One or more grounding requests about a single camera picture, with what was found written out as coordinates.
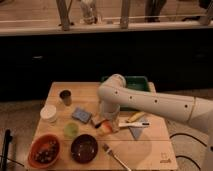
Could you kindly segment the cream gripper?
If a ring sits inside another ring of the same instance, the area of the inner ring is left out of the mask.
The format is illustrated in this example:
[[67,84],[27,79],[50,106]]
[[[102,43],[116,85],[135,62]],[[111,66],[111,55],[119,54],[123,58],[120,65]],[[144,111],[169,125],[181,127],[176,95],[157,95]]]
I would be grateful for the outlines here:
[[119,126],[118,126],[118,120],[117,119],[110,120],[110,119],[107,119],[106,117],[104,117],[104,118],[105,118],[105,121],[108,121],[110,123],[110,125],[112,126],[112,133],[119,131]]

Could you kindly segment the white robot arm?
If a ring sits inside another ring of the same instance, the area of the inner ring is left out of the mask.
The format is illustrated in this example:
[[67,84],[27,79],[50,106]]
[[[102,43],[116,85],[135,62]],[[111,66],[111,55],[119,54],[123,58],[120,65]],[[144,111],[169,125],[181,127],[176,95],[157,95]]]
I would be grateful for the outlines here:
[[121,105],[174,120],[209,136],[201,171],[213,171],[213,101],[193,96],[128,89],[120,74],[113,74],[97,90],[101,114],[111,117]]

